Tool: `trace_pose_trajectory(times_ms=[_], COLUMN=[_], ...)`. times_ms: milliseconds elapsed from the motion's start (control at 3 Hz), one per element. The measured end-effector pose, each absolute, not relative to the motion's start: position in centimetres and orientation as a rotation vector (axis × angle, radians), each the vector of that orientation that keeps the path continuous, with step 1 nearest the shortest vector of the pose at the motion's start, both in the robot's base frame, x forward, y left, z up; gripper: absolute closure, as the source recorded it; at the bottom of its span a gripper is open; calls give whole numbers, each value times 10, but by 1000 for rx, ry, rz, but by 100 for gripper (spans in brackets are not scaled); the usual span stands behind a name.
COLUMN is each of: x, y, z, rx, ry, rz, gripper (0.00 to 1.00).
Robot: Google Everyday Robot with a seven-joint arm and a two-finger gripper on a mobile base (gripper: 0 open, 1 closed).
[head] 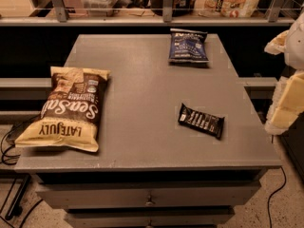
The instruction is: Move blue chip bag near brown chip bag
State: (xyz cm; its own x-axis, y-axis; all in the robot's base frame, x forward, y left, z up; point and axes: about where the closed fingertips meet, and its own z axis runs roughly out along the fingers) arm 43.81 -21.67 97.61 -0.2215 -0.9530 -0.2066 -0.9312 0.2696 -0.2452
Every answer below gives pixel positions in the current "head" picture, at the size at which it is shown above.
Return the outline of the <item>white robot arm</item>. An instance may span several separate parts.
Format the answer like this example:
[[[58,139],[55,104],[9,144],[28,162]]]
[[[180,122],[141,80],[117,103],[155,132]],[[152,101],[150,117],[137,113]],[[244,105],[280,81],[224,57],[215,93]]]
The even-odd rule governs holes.
[[[269,42],[264,51],[274,55],[283,53],[285,64],[295,70],[292,76],[281,76],[276,83],[273,103],[266,116],[265,130],[280,135],[304,112],[304,14]]]

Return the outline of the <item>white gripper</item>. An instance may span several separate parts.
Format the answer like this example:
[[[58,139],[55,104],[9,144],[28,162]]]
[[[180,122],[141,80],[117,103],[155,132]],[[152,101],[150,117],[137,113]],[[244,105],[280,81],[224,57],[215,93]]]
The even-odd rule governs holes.
[[[285,52],[288,30],[279,33],[264,51],[277,55]],[[269,107],[265,130],[280,135],[304,112],[304,71],[297,71],[289,79],[281,76],[275,85],[272,104]]]

